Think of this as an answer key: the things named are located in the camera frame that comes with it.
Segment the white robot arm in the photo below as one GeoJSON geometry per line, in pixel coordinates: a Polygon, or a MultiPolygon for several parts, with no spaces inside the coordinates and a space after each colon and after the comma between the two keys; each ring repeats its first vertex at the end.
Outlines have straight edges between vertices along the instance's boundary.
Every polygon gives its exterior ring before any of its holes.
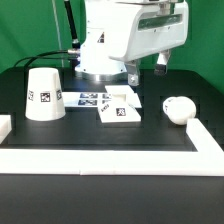
{"type": "Polygon", "coordinates": [[[188,35],[186,0],[84,0],[86,39],[80,47],[80,78],[140,82],[139,61],[158,56],[154,73],[164,75],[171,50],[188,35]]]}

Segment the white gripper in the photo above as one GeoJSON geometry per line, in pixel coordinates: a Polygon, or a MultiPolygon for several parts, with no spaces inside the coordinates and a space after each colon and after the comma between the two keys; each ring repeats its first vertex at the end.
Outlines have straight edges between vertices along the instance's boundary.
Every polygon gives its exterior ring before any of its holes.
{"type": "Polygon", "coordinates": [[[166,75],[170,49],[183,45],[187,39],[187,2],[176,3],[174,12],[169,15],[163,14],[164,6],[164,3],[113,3],[109,8],[109,57],[126,62],[131,86],[138,86],[140,82],[136,59],[160,52],[154,73],[166,75]]]}

